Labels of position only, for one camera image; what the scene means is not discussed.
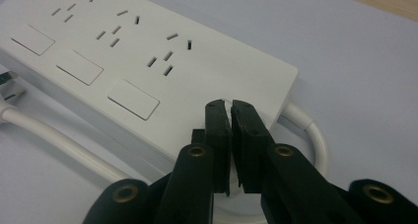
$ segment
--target electrical outlet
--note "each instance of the electrical outlet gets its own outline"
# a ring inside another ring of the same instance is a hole
[[[147,0],[8,0],[0,19],[4,65],[156,170],[172,168],[211,101],[249,102],[271,127],[298,75]]]

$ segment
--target white power strip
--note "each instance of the white power strip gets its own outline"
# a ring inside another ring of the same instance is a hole
[[[271,127],[298,76],[147,0],[8,0],[0,20],[1,63],[157,170],[154,155],[174,160],[209,102],[249,102]]]

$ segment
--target power strip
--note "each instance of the power strip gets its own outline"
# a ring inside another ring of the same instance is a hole
[[[298,76],[147,0],[8,0],[0,20],[1,63],[157,170],[154,155],[173,161],[209,102],[249,102],[269,128]]]

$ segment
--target white cable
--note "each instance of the white cable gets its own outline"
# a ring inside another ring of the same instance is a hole
[[[314,166],[323,177],[326,177],[328,172],[328,145],[314,119],[292,102],[288,102],[282,111],[282,115],[307,132],[313,142]]]
[[[55,128],[25,115],[17,108],[7,104],[1,97],[0,122],[11,122],[36,134],[111,183],[130,178],[112,164],[90,152]]]

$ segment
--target extension cord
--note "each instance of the extension cord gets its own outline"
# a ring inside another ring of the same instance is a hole
[[[160,173],[204,127],[207,103],[249,102],[270,128],[298,76],[147,0],[8,0],[0,19],[4,65]]]

